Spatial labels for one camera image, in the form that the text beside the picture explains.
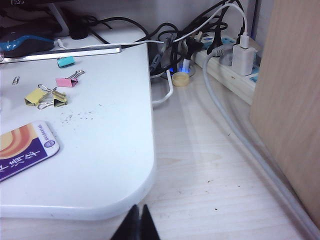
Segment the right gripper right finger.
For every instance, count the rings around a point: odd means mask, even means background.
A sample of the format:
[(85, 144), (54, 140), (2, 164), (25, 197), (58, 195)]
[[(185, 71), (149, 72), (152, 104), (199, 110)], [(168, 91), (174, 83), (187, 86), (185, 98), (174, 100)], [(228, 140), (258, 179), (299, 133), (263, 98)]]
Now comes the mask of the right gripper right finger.
[(149, 211), (148, 205), (143, 206), (141, 215), (141, 239), (142, 240), (160, 240), (157, 228)]

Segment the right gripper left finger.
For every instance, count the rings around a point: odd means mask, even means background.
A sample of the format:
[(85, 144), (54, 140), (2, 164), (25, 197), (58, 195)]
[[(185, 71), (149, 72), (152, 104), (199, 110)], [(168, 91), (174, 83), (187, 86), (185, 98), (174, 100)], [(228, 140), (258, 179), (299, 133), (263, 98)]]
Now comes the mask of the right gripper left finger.
[(111, 240), (138, 240), (140, 224), (139, 208), (135, 204), (131, 207), (115, 233), (110, 238)]

